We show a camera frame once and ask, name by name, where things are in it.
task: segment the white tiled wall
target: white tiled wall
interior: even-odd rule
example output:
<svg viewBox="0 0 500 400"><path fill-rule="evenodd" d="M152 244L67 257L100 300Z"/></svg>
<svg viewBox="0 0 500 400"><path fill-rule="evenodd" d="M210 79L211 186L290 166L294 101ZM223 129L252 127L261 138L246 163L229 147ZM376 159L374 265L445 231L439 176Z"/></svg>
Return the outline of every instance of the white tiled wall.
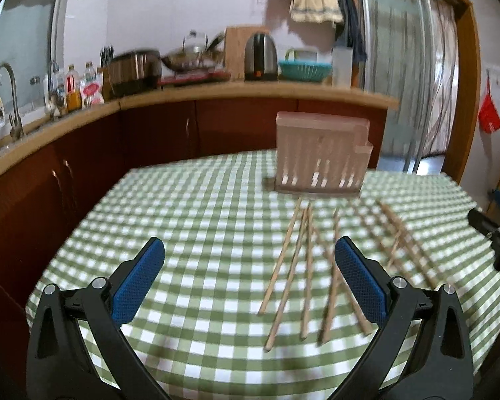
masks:
<svg viewBox="0 0 500 400"><path fill-rule="evenodd" d="M476 13L482 64L500 65L500 4L471 0ZM285 0L69 0L65 23L65 63L82 68L96 61L106 42L115 53L154 47L162 53L181 46L192 29L210 38L226 25L264 23L271 28L278 55L291 47L315 47L328 61L333 43L329 25L296 24L289 20ZM485 85L483 71L482 87ZM500 132L480 135L476 130L462 186L477 201L500 176Z"/></svg>
<svg viewBox="0 0 500 400"><path fill-rule="evenodd" d="M100 65L100 50L107 44L109 0L67 0L63 62L83 72L85 63Z"/></svg>

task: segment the stainless steel kettle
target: stainless steel kettle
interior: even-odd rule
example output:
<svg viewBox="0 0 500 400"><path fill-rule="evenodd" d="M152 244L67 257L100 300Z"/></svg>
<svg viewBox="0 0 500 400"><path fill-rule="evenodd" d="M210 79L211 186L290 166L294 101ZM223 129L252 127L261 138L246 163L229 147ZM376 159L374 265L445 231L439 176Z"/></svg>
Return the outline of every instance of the stainless steel kettle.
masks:
<svg viewBox="0 0 500 400"><path fill-rule="evenodd" d="M245 48L245 81L276 81L278 55L272 37L256 33Z"/></svg>

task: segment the towel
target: towel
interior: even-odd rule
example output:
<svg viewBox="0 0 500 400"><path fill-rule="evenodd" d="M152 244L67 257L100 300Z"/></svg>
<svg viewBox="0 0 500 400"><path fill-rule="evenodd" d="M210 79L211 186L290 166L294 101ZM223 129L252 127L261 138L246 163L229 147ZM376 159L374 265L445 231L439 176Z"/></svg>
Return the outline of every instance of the towel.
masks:
<svg viewBox="0 0 500 400"><path fill-rule="evenodd" d="M363 35L359 26L359 16L354 0L338 0L339 8L344 14L344 25L335 28L334 47L352 48L352 63L358 64L367 60Z"/></svg>
<svg viewBox="0 0 500 400"><path fill-rule="evenodd" d="M291 19L296 22L314 22L317 24L332 21L343 22L337 0L293 0Z"/></svg>

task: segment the table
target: table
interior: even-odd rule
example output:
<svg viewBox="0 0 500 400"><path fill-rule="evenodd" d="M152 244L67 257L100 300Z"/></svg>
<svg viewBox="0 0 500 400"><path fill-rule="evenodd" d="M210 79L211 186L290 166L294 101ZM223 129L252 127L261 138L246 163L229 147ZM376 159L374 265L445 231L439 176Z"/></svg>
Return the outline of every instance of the table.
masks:
<svg viewBox="0 0 500 400"><path fill-rule="evenodd" d="M255 151L132 169L94 207L59 249L26 306L31 324L44 285L62 290L108 277L133 258L150 236L166 247L165 264L134 320L121 327L141 361L174 398L327 398L370 342L357 325L344 293L337 299L332 339L317 333L331 283L331 266L315 245L309 336L299 338L305 253L272 351L263 350L283 291L297 232L264 316L258 316L296 197L267 189L275 176L276 152ZM468 319L477 369L500 330L500 273L489 241L467 224L471 198L449 177L367 172L359 209L369 222L381 199L404 220L423 248L456 285ZM317 198L313 218L333 242L333 212L341 234L384 265L347 201ZM386 245L392 236L375 228ZM427 287L407 255L399 252L416 286ZM397 272L392 268L390 275ZM115 384L86 323L80 326L101 378ZM403 368L416 326L388 380Z"/></svg>

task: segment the metal bolt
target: metal bolt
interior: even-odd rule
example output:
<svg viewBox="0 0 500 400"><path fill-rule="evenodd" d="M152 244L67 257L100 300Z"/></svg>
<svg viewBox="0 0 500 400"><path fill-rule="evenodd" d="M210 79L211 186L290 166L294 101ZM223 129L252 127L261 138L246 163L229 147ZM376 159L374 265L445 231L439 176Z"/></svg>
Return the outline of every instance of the metal bolt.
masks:
<svg viewBox="0 0 500 400"><path fill-rule="evenodd" d="M452 284L445 284L443 290L449 295L452 295L455 292L455 287Z"/></svg>
<svg viewBox="0 0 500 400"><path fill-rule="evenodd" d="M102 288L105 286L105 278L103 277L98 277L93 280L93 287L94 288Z"/></svg>
<svg viewBox="0 0 500 400"><path fill-rule="evenodd" d="M46 287L45 287L45 295L51 295L52 293L55 292L55 285L53 284L48 284Z"/></svg>
<svg viewBox="0 0 500 400"><path fill-rule="evenodd" d="M402 277L396 277L392 283L398 288L405 288L407 286L407 281Z"/></svg>

